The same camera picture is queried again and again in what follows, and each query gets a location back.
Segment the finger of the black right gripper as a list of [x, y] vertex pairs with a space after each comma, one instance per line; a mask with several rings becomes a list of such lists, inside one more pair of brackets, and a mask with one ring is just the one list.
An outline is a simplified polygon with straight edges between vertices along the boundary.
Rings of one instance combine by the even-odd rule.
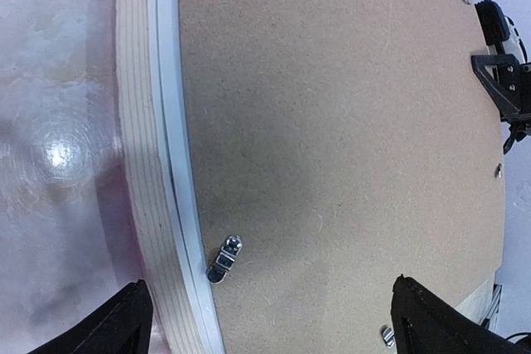
[[513, 122], [509, 126], [509, 137], [504, 142], [503, 152], [506, 155], [516, 142], [520, 142], [530, 135], [530, 120]]
[[530, 64], [514, 55], [473, 55], [472, 70], [499, 110], [502, 122], [530, 120]]

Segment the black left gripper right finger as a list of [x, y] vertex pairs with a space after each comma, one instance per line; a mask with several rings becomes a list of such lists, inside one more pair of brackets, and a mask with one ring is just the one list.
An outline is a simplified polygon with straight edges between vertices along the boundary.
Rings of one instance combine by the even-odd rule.
[[398, 353], [518, 354], [522, 346], [457, 312], [411, 277], [399, 276], [392, 288], [392, 329]]

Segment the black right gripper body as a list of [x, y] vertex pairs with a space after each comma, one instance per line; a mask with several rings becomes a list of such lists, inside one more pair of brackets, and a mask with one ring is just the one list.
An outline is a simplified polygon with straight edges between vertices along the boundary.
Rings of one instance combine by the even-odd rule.
[[496, 54], [526, 56], [527, 50], [513, 20], [497, 2], [483, 0], [475, 4], [486, 45]]

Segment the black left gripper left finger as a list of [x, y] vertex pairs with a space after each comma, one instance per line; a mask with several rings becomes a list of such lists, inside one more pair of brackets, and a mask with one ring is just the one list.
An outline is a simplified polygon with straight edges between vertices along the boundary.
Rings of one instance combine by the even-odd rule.
[[149, 352], [153, 302], [146, 282], [129, 283], [68, 331], [33, 354]]

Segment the pink wooden picture frame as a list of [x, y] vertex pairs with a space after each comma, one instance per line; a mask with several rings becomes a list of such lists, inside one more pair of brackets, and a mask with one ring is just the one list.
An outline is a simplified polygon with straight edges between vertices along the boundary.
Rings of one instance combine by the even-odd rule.
[[178, 207], [163, 128], [156, 0], [116, 0], [115, 61], [125, 175], [156, 332], [171, 353], [203, 353], [178, 251]]

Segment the brown backing board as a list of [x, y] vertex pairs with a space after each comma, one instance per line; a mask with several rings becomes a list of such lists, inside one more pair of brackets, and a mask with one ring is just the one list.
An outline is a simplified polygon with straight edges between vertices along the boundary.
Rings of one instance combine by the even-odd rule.
[[392, 286], [458, 305], [499, 268], [496, 107], [464, 0], [179, 0], [205, 252], [228, 353], [383, 353]]

